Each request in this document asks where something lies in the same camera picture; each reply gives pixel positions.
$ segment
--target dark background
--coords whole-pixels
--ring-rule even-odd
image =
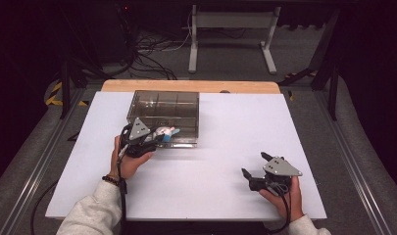
[[[138,24],[173,37],[181,34],[190,10],[184,6],[133,9],[145,13],[133,19]],[[45,11],[33,2],[0,1],[0,176],[46,112],[44,94],[58,78],[64,52],[99,69],[102,63],[130,60],[129,32],[121,29],[116,15],[111,17],[113,11],[113,6],[95,2],[89,7],[63,5]],[[322,26],[329,13],[328,8],[283,7],[278,25]],[[162,20],[151,21],[148,14]],[[96,25],[83,20],[96,16],[101,19]],[[344,16],[335,31],[338,40],[331,46],[346,51],[338,63],[340,74],[364,130],[397,182],[397,3],[373,2],[361,16],[364,23],[360,24],[350,22],[358,18]],[[341,38],[350,40],[338,44],[344,41]],[[62,47],[58,40],[64,42]]]

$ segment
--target gray floor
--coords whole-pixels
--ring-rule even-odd
[[[264,39],[265,33],[261,30],[249,29],[240,39],[202,32],[197,72],[194,74],[187,72],[187,45],[172,52],[154,52],[151,57],[172,69],[179,79],[281,81],[285,74],[300,71],[309,64],[322,32],[312,27],[295,31],[278,28],[272,45],[276,75],[268,73],[264,62],[259,42]],[[144,75],[163,78],[157,73],[147,72]],[[129,78],[130,75],[126,72],[117,77]],[[308,86],[310,81],[311,78],[306,77],[289,87],[281,87],[281,91],[318,181],[328,216],[328,219],[316,221],[316,226],[326,227],[332,234],[397,234],[397,187],[367,139],[343,79],[339,79],[337,122],[331,121],[324,111],[326,90],[312,91]],[[74,94],[81,94],[82,97],[78,97],[80,100],[90,101],[101,88],[101,83],[90,80],[85,90],[74,89]],[[287,95],[288,90],[293,92],[293,101]],[[74,142],[67,139],[80,130],[88,109],[76,106],[67,121],[63,121],[59,120],[61,107],[49,106],[49,111],[29,135],[0,179],[2,234],[30,234],[33,206],[61,176],[74,146]],[[49,152],[47,146],[52,143],[58,128],[62,134],[53,151]],[[18,198],[27,193],[23,189],[28,188],[29,178],[43,164],[41,159],[46,160],[47,165],[46,170],[39,172],[43,177],[35,181],[34,191],[28,193],[28,203],[15,206]],[[61,223],[44,217],[51,197],[52,194],[48,193],[36,211],[36,234],[55,234]]]

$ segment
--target hand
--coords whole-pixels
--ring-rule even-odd
[[[277,212],[280,214],[281,217],[283,217],[284,219],[287,218],[286,207],[280,197],[273,195],[271,192],[265,189],[260,190],[259,193],[276,207]],[[292,176],[292,185],[290,187],[290,192],[285,194],[284,198],[286,199],[287,205],[291,208],[290,222],[293,222],[294,220],[304,215],[302,212],[302,194],[299,187],[299,178],[297,176]]]
[[[110,166],[109,176],[119,180],[119,172],[117,169],[117,161],[119,158],[119,143],[120,143],[120,136],[115,137],[115,149],[113,150],[112,154],[112,161]],[[137,171],[137,168],[140,167],[142,164],[146,163],[150,158],[152,158],[153,153],[149,152],[144,154],[140,158],[131,158],[128,156],[124,156],[122,158],[121,163],[121,174],[122,178],[129,179],[131,178]]]

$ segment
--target person's left hand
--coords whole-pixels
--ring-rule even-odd
[[[115,137],[115,149],[112,154],[112,161],[110,165],[109,176],[119,180],[119,173],[117,169],[117,161],[119,158],[119,143],[120,136]],[[131,178],[137,171],[137,169],[144,163],[146,163],[153,156],[152,152],[144,154],[140,158],[131,158],[128,156],[123,156],[121,163],[121,174],[122,178],[129,179]]]

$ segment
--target transparent gray container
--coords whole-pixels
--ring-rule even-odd
[[[198,141],[199,93],[181,91],[135,91],[127,121],[136,118],[152,127],[175,127],[179,133],[163,148],[195,148]]]

